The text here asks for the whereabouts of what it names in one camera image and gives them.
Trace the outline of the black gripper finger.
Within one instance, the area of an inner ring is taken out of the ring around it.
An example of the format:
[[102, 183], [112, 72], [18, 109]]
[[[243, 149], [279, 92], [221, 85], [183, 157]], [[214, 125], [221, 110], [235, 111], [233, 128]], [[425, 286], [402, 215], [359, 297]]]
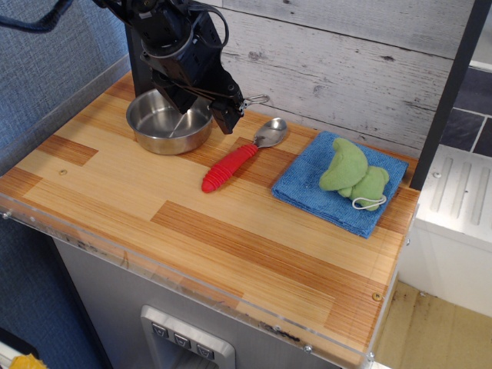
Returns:
[[225, 135], [233, 133], [235, 125], [244, 116], [243, 104], [235, 104], [227, 99], [214, 100], [209, 105], [210, 111]]
[[186, 113], [198, 99], [196, 95], [185, 91], [168, 80], [156, 81], [155, 87], [171, 106], [181, 114]]

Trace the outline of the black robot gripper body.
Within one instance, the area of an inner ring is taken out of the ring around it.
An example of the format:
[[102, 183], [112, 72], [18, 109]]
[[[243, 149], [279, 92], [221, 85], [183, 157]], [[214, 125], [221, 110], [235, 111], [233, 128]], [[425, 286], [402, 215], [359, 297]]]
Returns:
[[228, 43], [228, 23], [221, 37], [212, 15], [214, 7], [140, 7], [138, 34], [144, 51], [141, 60], [152, 70], [152, 82], [168, 80], [209, 101], [227, 99], [243, 104], [238, 84], [221, 64]]

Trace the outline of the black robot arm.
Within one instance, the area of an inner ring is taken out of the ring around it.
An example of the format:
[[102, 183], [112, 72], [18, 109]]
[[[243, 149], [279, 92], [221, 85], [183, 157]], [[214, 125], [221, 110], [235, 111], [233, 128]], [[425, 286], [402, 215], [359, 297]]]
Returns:
[[213, 16], [222, 14], [197, 1], [99, 1], [141, 39], [140, 59], [151, 69], [151, 83], [185, 113], [197, 100], [209, 102], [212, 116], [229, 135], [244, 115], [239, 85], [221, 63], [229, 27], [219, 33]]

